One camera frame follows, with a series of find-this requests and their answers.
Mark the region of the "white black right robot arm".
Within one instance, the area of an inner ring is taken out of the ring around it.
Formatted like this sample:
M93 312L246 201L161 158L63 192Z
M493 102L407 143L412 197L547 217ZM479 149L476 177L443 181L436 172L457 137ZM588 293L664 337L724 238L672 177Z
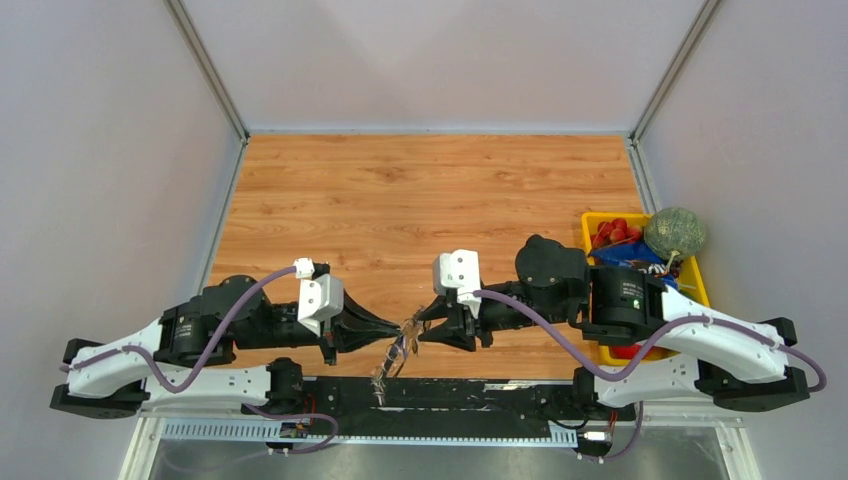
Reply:
M497 331L538 326L578 362L571 403L584 417L661 399L708 398L737 412L806 400L812 361L792 321L752 323L684 296L651 275L592 266L584 253L539 235L515 258L516 279L484 285L478 254L441 254L422 342L474 351Z

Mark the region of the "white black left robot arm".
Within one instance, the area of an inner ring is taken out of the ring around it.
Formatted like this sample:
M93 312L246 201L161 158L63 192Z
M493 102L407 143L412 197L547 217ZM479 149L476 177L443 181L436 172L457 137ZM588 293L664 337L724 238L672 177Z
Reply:
M167 404L309 413L314 402L299 364L279 358L236 369L238 352L314 347L333 366L339 354L399 332L355 302L329 265L301 258L261 280L227 277L121 339L69 340L61 364L66 380L54 388L50 406L93 419Z

